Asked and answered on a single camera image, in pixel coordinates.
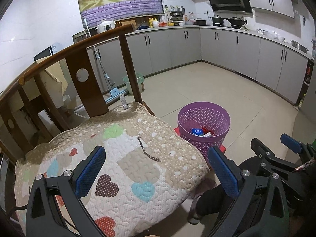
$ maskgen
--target quilted cushion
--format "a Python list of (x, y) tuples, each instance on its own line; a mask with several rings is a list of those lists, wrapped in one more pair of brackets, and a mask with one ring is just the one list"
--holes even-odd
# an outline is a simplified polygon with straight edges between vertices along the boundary
[[(16, 164), (17, 206), (28, 203), (37, 174), (61, 175), (87, 158), (96, 145), (106, 160), (88, 195), (81, 198), (108, 237), (133, 236), (170, 215), (209, 169), (199, 151), (136, 102), (88, 119), (41, 144)], [(57, 196), (63, 216), (71, 221)], [(25, 231), (26, 211), (18, 212)]]

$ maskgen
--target cooking pot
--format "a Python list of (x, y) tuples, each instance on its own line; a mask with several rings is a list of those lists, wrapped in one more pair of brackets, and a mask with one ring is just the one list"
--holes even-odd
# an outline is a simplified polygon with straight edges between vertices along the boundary
[(219, 17), (216, 15), (216, 17), (212, 17), (213, 23), (218, 23), (218, 24), (224, 24), (224, 18)]
[(241, 18), (238, 17), (232, 17), (230, 19), (227, 19), (229, 21), (229, 23), (231, 23), (232, 25), (235, 26), (243, 26), (245, 23), (247, 25), (247, 20), (242, 20)]

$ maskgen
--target upper cabinet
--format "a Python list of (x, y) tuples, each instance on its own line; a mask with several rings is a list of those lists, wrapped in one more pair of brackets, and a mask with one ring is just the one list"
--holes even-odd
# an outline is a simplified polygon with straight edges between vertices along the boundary
[(252, 8), (275, 11), (294, 18), (292, 0), (250, 0)]

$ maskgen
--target chair slat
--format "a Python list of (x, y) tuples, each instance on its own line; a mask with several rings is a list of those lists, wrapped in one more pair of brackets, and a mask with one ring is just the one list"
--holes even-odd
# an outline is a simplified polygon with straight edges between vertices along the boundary
[[(85, 48), (66, 56), (67, 66), (78, 95), (89, 116), (100, 116), (109, 111), (95, 78), (88, 52)], [(89, 76), (84, 82), (77, 79), (79, 69), (86, 69)]]

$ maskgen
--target brown heart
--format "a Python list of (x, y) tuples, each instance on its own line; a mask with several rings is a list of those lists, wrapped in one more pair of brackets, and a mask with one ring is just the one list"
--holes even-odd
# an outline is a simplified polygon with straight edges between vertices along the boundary
[(119, 187), (116, 183), (111, 183), (109, 175), (102, 175), (98, 179), (95, 195), (111, 198), (117, 195), (118, 190)]

